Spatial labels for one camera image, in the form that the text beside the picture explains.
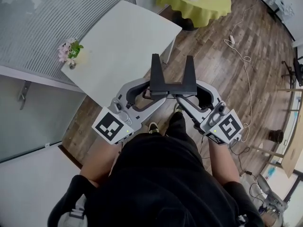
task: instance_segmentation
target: power adapter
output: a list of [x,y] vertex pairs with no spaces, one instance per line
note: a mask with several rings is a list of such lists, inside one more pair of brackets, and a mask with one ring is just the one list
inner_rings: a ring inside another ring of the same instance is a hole
[[236,44],[235,39],[233,38],[232,35],[229,36],[229,39],[232,44]]

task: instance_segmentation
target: white table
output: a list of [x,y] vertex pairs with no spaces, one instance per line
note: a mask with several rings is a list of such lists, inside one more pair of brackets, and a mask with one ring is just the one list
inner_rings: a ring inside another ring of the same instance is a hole
[[88,51],[84,64],[62,72],[100,106],[109,106],[125,83],[142,78],[152,54],[169,60],[181,27],[137,5],[120,1],[81,40]]

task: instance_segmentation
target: green tablecloth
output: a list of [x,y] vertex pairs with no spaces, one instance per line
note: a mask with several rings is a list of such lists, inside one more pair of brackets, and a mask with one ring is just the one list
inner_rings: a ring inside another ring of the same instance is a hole
[[183,18],[190,18],[195,27],[208,25],[210,19],[218,19],[231,12],[231,0],[157,0],[157,5],[171,5],[175,11],[181,11]]

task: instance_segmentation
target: black sleeve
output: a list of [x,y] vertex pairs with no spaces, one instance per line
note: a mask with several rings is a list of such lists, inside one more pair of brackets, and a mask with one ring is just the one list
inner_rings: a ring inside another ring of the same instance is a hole
[[264,222],[258,210],[245,192],[242,184],[237,182],[230,182],[225,184],[223,187],[237,202],[239,207],[239,214],[246,214],[248,217],[249,221],[245,227],[264,227]]
[[84,194],[86,198],[96,190],[84,176],[76,175],[72,178],[71,184],[65,195],[60,199],[48,217],[47,226],[57,227],[62,214],[70,212],[75,208],[77,200]]

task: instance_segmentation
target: hand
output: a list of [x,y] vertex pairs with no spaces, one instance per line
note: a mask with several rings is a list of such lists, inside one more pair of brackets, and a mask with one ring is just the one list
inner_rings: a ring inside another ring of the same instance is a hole
[[110,145],[98,137],[92,144],[89,155],[84,159],[80,175],[86,177],[95,187],[99,187],[108,178],[120,150],[121,144]]

